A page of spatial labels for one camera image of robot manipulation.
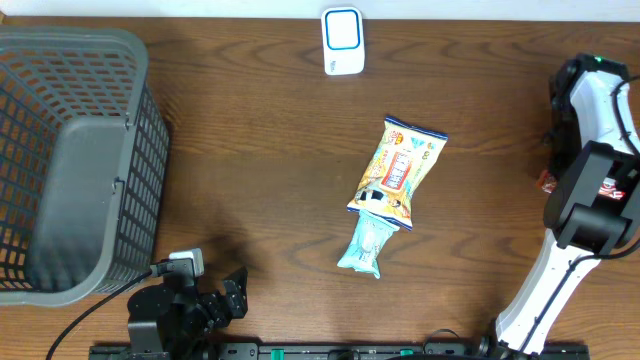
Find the light teal snack packet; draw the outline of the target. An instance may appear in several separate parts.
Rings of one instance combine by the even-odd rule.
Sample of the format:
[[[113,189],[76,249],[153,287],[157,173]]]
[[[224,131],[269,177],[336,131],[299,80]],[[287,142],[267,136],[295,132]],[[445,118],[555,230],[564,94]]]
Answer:
[[[337,263],[340,268],[381,277],[377,257],[386,242],[399,230],[391,222],[367,210],[359,211],[353,237]]]

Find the yellow snack bag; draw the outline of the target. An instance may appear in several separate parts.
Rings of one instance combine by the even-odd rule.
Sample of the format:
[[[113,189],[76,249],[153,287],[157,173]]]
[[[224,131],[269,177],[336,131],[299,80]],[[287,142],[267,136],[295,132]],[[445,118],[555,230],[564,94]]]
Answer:
[[[398,227],[413,229],[412,198],[433,168],[448,135],[388,116],[382,138],[347,205]]]

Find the red chocolate bar wrapper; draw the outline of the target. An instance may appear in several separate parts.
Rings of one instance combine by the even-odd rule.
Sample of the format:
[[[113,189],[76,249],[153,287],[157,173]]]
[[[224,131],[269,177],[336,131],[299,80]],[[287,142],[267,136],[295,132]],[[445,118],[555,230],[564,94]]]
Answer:
[[[536,185],[544,192],[551,194],[555,190],[557,183],[557,179],[548,170],[543,170]],[[617,188],[616,181],[610,178],[606,178],[603,181],[598,194],[614,200],[623,200],[626,197],[626,193]]]

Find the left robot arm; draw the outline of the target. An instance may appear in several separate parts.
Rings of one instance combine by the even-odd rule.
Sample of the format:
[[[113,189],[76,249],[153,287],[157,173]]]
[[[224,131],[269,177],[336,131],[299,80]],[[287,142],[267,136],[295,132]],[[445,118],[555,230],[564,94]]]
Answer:
[[[158,285],[134,293],[127,303],[133,360],[214,360],[219,346],[210,334],[248,312],[248,270],[241,267],[223,280],[224,290],[202,292],[192,265],[157,264]]]

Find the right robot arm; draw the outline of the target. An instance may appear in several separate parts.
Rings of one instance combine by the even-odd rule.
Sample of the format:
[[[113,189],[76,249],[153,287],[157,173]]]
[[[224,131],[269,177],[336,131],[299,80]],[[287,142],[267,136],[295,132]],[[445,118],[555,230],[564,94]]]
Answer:
[[[549,84],[551,158],[543,183],[541,251],[512,302],[493,322],[479,355],[493,359],[559,359],[548,333],[572,294],[603,261],[639,249],[639,136],[628,102],[628,67],[580,53]]]

